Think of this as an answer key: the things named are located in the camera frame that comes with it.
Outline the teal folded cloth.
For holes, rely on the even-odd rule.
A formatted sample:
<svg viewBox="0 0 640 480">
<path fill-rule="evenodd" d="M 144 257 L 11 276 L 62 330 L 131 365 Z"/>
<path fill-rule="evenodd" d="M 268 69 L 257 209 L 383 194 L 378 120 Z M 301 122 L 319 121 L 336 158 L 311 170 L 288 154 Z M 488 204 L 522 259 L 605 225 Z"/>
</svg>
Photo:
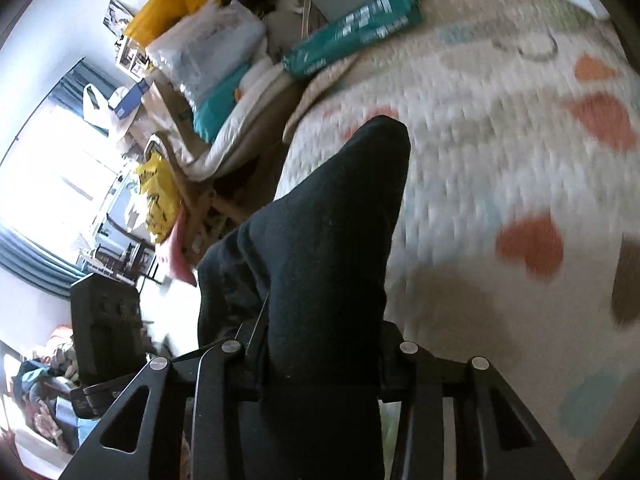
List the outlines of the teal folded cloth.
<svg viewBox="0 0 640 480">
<path fill-rule="evenodd" d="M 235 91 L 250 69 L 250 64 L 240 65 L 209 93 L 205 102 L 193 113 L 194 132 L 206 143 L 213 144 L 218 133 L 235 108 Z"/>
</svg>

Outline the blue curtain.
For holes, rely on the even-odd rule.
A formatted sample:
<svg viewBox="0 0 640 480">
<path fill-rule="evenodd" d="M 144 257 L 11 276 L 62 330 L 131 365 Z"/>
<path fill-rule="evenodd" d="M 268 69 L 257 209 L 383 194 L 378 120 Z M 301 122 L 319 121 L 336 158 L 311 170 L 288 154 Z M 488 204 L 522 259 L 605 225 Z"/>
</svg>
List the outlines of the blue curtain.
<svg viewBox="0 0 640 480">
<path fill-rule="evenodd" d="M 82 92 L 87 84 L 98 84 L 100 90 L 113 91 L 114 80 L 96 66 L 81 58 L 40 101 L 51 101 L 72 112 L 82 114 Z M 17 230 L 1 225 L 1 267 L 16 278 L 49 295 L 70 299 L 70 288 L 86 274 L 75 264 L 55 255 Z"/>
</svg>

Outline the teal long cardboard box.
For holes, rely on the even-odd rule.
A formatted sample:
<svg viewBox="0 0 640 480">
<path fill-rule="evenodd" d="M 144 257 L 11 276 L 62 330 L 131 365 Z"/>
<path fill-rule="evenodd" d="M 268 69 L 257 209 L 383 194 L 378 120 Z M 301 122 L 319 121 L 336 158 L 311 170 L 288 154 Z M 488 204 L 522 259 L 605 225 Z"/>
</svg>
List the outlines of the teal long cardboard box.
<svg viewBox="0 0 640 480">
<path fill-rule="evenodd" d="M 421 22 L 416 0 L 370 0 L 296 44 L 282 64 L 296 78 L 310 77 Z"/>
</svg>

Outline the yellow fabric bag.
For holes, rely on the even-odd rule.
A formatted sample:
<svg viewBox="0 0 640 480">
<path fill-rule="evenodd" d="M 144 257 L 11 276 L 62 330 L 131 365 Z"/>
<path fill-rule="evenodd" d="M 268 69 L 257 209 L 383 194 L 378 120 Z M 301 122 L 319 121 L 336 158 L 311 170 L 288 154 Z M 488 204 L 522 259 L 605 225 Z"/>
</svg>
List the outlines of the yellow fabric bag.
<svg viewBox="0 0 640 480">
<path fill-rule="evenodd" d="M 201 9 L 209 1 L 221 5 L 221 0 L 149 0 L 127 25 L 124 36 L 142 48 L 149 47 L 186 16 Z"/>
</svg>

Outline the yellow printed plastic bag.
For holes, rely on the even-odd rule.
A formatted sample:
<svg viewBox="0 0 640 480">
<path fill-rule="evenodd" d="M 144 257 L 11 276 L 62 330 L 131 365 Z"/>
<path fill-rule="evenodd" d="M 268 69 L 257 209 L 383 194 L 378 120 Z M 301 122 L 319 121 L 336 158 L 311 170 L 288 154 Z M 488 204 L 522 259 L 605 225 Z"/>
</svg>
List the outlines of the yellow printed plastic bag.
<svg viewBox="0 0 640 480">
<path fill-rule="evenodd" d="M 154 244 L 162 244 L 169 236 L 181 207 L 181 196 L 176 187 L 171 166 L 158 153 L 134 173 L 138 176 L 140 194 L 146 203 L 144 224 Z"/>
</svg>

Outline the white folded duvet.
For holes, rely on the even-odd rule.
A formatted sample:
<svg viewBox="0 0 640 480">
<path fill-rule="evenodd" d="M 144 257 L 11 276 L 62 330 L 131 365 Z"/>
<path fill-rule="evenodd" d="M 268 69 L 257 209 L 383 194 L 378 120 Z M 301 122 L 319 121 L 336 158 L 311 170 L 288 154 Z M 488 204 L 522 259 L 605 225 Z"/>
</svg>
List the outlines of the white folded duvet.
<svg viewBox="0 0 640 480">
<path fill-rule="evenodd" d="M 240 80 L 240 98 L 210 148 L 193 162 L 180 162 L 193 182 L 219 178 L 239 169 L 283 136 L 284 125 L 302 95 L 302 85 L 267 55 Z"/>
</svg>

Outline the blue small box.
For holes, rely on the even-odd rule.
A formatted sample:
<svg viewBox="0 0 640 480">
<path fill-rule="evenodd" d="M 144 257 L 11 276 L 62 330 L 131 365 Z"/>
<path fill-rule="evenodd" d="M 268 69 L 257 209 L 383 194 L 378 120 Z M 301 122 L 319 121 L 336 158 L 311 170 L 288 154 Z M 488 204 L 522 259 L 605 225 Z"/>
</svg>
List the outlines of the blue small box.
<svg viewBox="0 0 640 480">
<path fill-rule="evenodd" d="M 108 106 L 119 120 L 125 119 L 139 108 L 149 88 L 146 79 L 141 79 L 130 88 L 118 87 L 108 98 Z"/>
</svg>

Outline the black pants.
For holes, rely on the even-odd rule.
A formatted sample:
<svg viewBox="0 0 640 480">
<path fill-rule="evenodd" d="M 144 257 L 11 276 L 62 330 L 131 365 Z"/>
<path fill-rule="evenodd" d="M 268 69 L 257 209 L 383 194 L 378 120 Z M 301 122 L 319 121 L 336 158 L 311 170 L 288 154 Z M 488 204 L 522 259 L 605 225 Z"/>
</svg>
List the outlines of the black pants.
<svg viewBox="0 0 640 480">
<path fill-rule="evenodd" d="M 385 275 L 408 174 L 402 122 L 376 116 L 198 265 L 198 341 L 266 311 L 267 377 L 240 411 L 251 479 L 381 479 Z"/>
</svg>

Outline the brown paper bag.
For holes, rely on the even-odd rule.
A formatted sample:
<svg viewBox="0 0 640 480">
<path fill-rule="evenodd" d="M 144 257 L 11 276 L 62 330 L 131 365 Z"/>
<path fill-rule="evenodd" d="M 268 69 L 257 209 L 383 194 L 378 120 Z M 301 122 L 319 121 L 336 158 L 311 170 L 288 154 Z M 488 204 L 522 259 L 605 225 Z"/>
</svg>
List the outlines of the brown paper bag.
<svg viewBox="0 0 640 480">
<path fill-rule="evenodd" d="M 192 110 L 186 99 L 165 81 L 153 81 L 142 96 L 127 133 L 140 148 L 152 134 L 163 132 L 181 165 L 205 154 L 209 145 L 193 129 Z"/>
</svg>

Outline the clear plastic bag of clothes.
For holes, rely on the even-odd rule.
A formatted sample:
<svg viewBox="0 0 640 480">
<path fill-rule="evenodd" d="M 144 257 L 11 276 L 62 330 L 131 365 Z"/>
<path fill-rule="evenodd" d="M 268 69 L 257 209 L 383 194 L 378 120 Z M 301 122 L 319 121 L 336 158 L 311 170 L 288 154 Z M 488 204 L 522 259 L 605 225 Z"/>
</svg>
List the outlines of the clear plastic bag of clothes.
<svg viewBox="0 0 640 480">
<path fill-rule="evenodd" d="M 159 68 L 193 108 L 247 63 L 266 36 L 265 24 L 239 1 L 220 6 L 208 0 L 146 48 Z"/>
</svg>

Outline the white shelf unit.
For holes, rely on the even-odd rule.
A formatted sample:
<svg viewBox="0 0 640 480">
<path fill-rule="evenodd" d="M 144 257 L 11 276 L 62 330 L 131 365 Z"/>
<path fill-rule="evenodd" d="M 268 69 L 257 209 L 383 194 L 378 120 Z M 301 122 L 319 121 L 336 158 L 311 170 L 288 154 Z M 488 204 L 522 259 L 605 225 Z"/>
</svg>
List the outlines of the white shelf unit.
<svg viewBox="0 0 640 480">
<path fill-rule="evenodd" d="M 135 82 L 140 82 L 148 76 L 151 63 L 136 40 L 122 36 L 116 44 L 115 65 Z"/>
</svg>

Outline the heart patterned quilted bedspread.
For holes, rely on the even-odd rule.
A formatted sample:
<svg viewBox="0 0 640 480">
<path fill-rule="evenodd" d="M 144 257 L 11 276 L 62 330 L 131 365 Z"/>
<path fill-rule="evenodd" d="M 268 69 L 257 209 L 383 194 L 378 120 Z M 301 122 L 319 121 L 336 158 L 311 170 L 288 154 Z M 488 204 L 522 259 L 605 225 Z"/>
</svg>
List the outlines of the heart patterned quilted bedspread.
<svg viewBox="0 0 640 480">
<path fill-rule="evenodd" d="M 286 194 L 371 117 L 410 134 L 387 317 L 480 354 L 578 479 L 639 417 L 639 78 L 563 0 L 420 0 L 423 22 L 315 76 L 284 128 Z"/>
</svg>

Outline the white plastic bag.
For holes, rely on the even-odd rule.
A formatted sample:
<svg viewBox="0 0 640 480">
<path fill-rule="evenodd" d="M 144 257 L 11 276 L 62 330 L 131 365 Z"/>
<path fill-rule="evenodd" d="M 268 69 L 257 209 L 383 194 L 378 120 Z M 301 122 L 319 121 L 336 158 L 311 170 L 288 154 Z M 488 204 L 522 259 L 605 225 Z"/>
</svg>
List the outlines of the white plastic bag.
<svg viewBox="0 0 640 480">
<path fill-rule="evenodd" d="M 88 124 L 108 131 L 112 125 L 112 110 L 107 99 L 94 84 L 86 84 L 82 92 L 82 116 Z"/>
</svg>

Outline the wooden chair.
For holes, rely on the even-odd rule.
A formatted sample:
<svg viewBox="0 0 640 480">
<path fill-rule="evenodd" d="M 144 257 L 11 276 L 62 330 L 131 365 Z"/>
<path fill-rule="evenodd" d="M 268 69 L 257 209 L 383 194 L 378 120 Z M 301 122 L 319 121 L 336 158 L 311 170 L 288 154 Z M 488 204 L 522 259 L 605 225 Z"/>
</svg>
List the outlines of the wooden chair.
<svg viewBox="0 0 640 480">
<path fill-rule="evenodd" d="M 151 136 L 145 148 L 145 157 L 158 153 L 166 159 L 175 185 L 186 208 L 180 249 L 186 262 L 196 266 L 207 249 L 221 237 L 244 222 L 250 212 L 217 193 L 214 181 L 194 182 L 188 179 L 178 164 L 166 133 L 157 131 Z"/>
</svg>

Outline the pink cloth on chair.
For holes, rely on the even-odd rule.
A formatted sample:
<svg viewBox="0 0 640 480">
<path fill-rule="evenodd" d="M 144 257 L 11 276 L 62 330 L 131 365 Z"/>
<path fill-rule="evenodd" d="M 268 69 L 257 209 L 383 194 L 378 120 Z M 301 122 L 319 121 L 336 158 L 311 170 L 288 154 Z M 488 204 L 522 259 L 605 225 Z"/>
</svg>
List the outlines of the pink cloth on chair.
<svg viewBox="0 0 640 480">
<path fill-rule="evenodd" d="M 166 256 L 168 265 L 168 276 L 192 287 L 196 286 L 196 278 L 193 268 L 186 261 L 183 253 L 184 231 L 186 230 L 186 208 L 180 207 L 176 222 L 171 229 L 166 240 Z"/>
</svg>

